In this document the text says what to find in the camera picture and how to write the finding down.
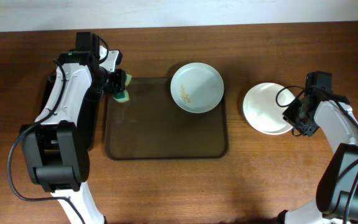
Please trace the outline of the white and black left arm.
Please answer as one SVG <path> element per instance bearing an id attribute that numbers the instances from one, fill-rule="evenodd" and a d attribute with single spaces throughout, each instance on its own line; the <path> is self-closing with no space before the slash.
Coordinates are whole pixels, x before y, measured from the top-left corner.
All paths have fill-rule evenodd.
<path id="1" fill-rule="evenodd" d="M 71 223 L 106 223 L 90 188 L 90 157 L 99 101 L 112 95 L 128 101 L 131 76 L 118 69 L 119 50 L 72 50 L 55 59 L 56 75 L 34 124 L 23 125 L 22 145 L 29 177 L 57 200 Z"/>

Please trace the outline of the green and yellow sponge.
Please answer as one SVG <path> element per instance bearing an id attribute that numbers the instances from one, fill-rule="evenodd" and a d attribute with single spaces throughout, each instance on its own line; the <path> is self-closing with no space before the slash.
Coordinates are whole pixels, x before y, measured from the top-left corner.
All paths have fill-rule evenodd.
<path id="1" fill-rule="evenodd" d="M 132 80 L 132 76 L 129 74 L 126 74 L 124 90 L 112 95 L 113 99 L 116 100 L 118 103 L 125 103 L 125 102 L 129 101 L 129 93 L 126 90 L 126 88 L 130 84 L 131 80 Z"/>

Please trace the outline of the white plate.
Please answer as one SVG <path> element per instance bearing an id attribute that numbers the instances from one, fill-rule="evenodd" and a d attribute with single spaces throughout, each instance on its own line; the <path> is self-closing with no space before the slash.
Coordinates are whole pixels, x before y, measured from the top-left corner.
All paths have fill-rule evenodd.
<path id="1" fill-rule="evenodd" d="M 286 108 L 279 107 L 275 100 L 281 89 L 283 86 L 276 83 L 260 83 L 246 93 L 242 112 L 246 121 L 257 131 L 280 135 L 292 129 L 293 126 L 283 119 L 282 113 Z"/>

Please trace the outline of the pale green plate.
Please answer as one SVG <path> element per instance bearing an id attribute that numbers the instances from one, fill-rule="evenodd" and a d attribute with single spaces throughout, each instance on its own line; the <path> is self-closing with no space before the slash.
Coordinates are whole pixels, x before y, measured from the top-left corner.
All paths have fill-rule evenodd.
<path id="1" fill-rule="evenodd" d="M 217 107 L 224 95 L 224 82 L 212 66 L 193 62 L 180 67 L 170 82 L 174 102 L 190 113 L 206 113 Z"/>

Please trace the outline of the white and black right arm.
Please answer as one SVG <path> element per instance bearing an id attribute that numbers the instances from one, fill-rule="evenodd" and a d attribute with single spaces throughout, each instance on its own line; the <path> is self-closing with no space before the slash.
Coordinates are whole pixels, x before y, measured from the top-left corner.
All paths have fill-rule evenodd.
<path id="1" fill-rule="evenodd" d="M 302 135 L 322 129 L 333 157 L 314 200 L 284 210 L 277 223 L 358 223 L 358 122 L 346 97 L 311 93 L 286 105 L 283 118 Z"/>

